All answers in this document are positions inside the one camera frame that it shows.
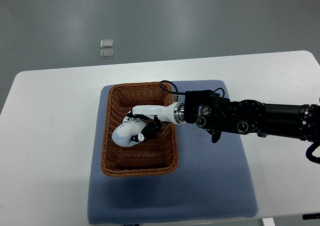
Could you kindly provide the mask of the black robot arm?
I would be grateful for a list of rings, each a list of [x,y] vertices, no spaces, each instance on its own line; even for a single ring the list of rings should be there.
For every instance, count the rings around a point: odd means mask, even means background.
[[[159,130],[162,122],[183,125],[195,124],[211,135],[212,143],[217,143],[223,132],[247,135],[255,133],[259,137],[280,136],[311,142],[306,150],[306,158],[318,164],[319,157],[314,152],[320,146],[320,107],[315,104],[282,105],[266,104],[256,100],[231,101],[225,97],[223,88],[179,92],[170,91],[160,81],[159,87],[177,99],[184,96],[184,102],[174,102],[169,106],[139,105],[125,116],[124,122],[151,120],[151,122],[131,141],[140,143],[149,140]]]

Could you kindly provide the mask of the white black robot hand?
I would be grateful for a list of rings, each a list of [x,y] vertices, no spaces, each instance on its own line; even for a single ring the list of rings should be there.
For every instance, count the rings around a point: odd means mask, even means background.
[[[161,129],[161,122],[175,125],[185,124],[184,103],[172,103],[169,106],[138,105],[133,107],[131,112],[128,112],[124,117],[125,122],[133,120],[148,121],[150,119],[153,119],[153,121],[150,121],[140,133],[132,136],[131,141],[141,143],[152,139]]]

